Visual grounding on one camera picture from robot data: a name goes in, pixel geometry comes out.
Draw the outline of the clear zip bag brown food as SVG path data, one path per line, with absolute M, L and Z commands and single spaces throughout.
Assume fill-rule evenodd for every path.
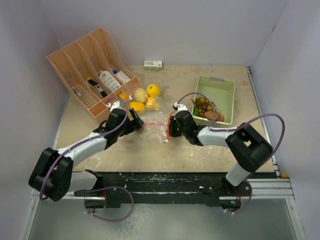
M 142 140 L 152 144 L 166 144 L 169 141 L 168 120 L 169 114 L 160 111 L 146 111 L 141 119 L 144 122 L 140 131 Z

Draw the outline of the fake brown grape bunch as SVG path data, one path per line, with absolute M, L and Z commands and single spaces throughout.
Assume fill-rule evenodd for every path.
M 216 104 L 213 101 L 209 101 L 203 96 L 196 97 L 194 100 L 192 100 L 193 107 L 194 107 L 194 114 L 197 117 L 205 117 L 205 113 L 208 111 L 212 111 L 213 107 L 216 106 Z

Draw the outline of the red fake apple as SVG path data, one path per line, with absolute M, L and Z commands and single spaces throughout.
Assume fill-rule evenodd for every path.
M 222 114 L 220 114 L 220 119 L 219 119 L 219 122 L 224 122 L 225 121 L 225 118 Z

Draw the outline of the brown fake kiwi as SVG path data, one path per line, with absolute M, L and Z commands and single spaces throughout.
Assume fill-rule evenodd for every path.
M 221 115 L 218 112 L 213 111 L 213 110 L 206 111 L 203 114 L 203 117 L 209 121 L 216 121 L 216 122 L 220 121 L 220 119 L 221 119 Z

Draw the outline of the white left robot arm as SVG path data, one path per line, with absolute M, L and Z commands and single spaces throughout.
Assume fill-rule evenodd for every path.
M 60 200 L 69 191 L 86 190 L 91 196 L 103 191 L 102 177 L 92 170 L 74 172 L 73 169 L 92 155 L 102 152 L 118 138 L 144 127 L 144 121 L 134 109 L 115 108 L 84 139 L 60 149 L 43 150 L 31 173 L 28 184 L 39 191 L 40 200 Z

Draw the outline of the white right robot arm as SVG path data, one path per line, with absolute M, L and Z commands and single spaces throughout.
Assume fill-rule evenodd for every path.
M 228 196 L 235 195 L 240 184 L 255 173 L 273 152 L 272 146 L 251 125 L 239 130 L 198 125 L 189 111 L 181 110 L 169 118 L 168 127 L 170 137 L 183 136 L 192 145 L 229 148 L 236 164 L 222 183 L 222 190 Z

